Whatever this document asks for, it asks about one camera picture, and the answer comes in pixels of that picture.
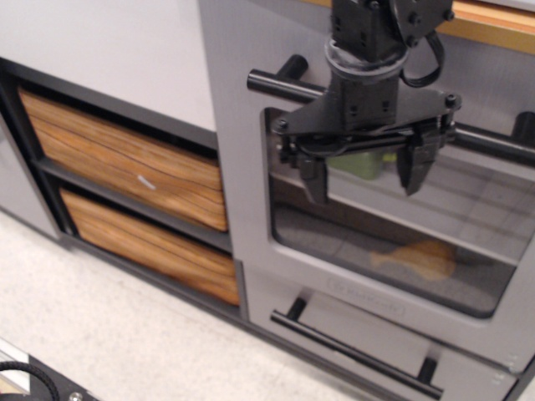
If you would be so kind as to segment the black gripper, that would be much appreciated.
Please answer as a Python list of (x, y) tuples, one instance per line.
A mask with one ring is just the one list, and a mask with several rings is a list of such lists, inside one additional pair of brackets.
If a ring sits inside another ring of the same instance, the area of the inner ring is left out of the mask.
[(333, 74), (316, 99), (285, 112), (272, 125), (278, 157), (298, 164), (308, 199), (328, 203), (325, 160), (395, 147), (407, 196), (418, 192), (440, 148), (450, 137), (458, 94), (405, 87), (397, 76), (367, 83)]

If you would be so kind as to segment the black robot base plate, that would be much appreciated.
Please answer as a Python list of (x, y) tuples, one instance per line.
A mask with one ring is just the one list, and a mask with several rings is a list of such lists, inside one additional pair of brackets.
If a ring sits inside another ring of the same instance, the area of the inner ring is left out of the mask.
[[(100, 397), (96, 397), (92, 392), (82, 387), (78, 383), (65, 377), (63, 374), (42, 363), (33, 356), (29, 356), (28, 363), (41, 371), (43, 371), (53, 382), (59, 393), (61, 401), (82, 400), (82, 401), (98, 401)], [(51, 394), (46, 386), (34, 376), (30, 376), (30, 395), (39, 400), (51, 400)]]

